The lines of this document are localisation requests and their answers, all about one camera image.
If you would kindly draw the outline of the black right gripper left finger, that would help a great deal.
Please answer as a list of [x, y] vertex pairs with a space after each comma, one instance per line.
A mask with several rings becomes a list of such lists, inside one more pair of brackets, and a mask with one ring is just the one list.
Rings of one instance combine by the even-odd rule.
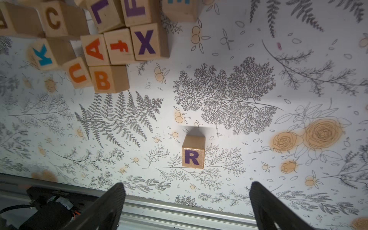
[[122, 183], [115, 184], [65, 230], [116, 230], [126, 198]]

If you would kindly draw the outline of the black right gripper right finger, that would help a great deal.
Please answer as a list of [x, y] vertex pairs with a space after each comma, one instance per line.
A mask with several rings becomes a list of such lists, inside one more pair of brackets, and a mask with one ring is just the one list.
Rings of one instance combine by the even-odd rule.
[[284, 205], [261, 183], [253, 182], [249, 193], [260, 230], [311, 230], [312, 227]]

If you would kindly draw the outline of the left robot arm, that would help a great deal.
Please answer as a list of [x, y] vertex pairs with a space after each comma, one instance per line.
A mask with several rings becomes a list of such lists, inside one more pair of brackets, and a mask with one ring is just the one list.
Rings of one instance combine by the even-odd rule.
[[6, 207], [1, 213], [36, 208], [20, 230], [116, 230], [126, 192], [122, 183], [115, 184], [101, 197], [30, 187], [28, 205]]

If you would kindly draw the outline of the wooden R letter block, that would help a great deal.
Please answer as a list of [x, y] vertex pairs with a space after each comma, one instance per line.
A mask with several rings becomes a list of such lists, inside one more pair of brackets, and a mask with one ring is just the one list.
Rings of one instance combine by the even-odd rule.
[[204, 169], [205, 150], [205, 137], [187, 135], [182, 145], [182, 166]]

